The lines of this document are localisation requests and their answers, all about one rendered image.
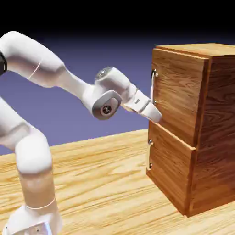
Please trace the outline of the wooden cabinet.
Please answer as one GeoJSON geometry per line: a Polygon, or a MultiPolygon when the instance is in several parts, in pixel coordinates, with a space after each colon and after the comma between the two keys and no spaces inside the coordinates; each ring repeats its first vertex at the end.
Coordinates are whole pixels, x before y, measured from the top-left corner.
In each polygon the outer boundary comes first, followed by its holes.
{"type": "Polygon", "coordinates": [[[208,57],[187,217],[235,201],[235,45],[158,45],[208,57]]]}

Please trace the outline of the wooden cabinet door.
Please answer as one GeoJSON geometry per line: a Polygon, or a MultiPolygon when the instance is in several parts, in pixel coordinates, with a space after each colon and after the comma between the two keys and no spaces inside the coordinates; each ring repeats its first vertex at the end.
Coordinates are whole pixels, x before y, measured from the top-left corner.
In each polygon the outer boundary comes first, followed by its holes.
{"type": "Polygon", "coordinates": [[[178,209],[187,215],[196,148],[159,124],[149,122],[150,169],[146,174],[178,209]]]}
{"type": "Polygon", "coordinates": [[[154,101],[162,113],[160,124],[190,146],[197,145],[209,58],[166,49],[152,51],[154,101]]]}

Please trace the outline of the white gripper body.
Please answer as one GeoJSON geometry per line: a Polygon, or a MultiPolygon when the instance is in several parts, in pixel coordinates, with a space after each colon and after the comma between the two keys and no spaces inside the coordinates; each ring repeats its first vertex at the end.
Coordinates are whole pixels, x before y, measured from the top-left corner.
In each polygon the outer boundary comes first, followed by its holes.
{"type": "Polygon", "coordinates": [[[152,121],[153,123],[159,123],[162,119],[162,114],[151,102],[149,102],[146,108],[142,111],[142,116],[152,121]]]}

